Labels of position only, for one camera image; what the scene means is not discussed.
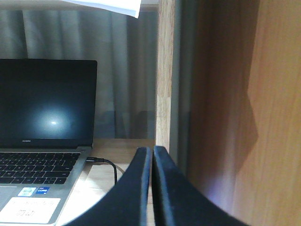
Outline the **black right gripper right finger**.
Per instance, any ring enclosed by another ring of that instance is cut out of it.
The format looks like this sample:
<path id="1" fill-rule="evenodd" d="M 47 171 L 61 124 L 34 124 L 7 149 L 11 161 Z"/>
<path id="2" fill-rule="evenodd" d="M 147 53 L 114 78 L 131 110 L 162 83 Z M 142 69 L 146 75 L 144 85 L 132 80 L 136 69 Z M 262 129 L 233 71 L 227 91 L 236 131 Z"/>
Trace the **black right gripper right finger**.
<path id="1" fill-rule="evenodd" d="M 157 226 L 244 225 L 202 195 L 163 146 L 153 152 L 153 208 Z"/>

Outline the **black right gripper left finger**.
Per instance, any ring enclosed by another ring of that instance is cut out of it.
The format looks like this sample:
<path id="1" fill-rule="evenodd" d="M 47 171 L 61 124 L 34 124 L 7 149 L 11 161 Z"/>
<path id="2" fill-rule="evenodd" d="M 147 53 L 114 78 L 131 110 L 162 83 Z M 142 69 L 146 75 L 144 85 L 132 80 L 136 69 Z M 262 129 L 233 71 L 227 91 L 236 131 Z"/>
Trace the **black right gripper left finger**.
<path id="1" fill-rule="evenodd" d="M 139 147 L 117 184 L 68 226 L 145 226 L 151 150 Z"/>

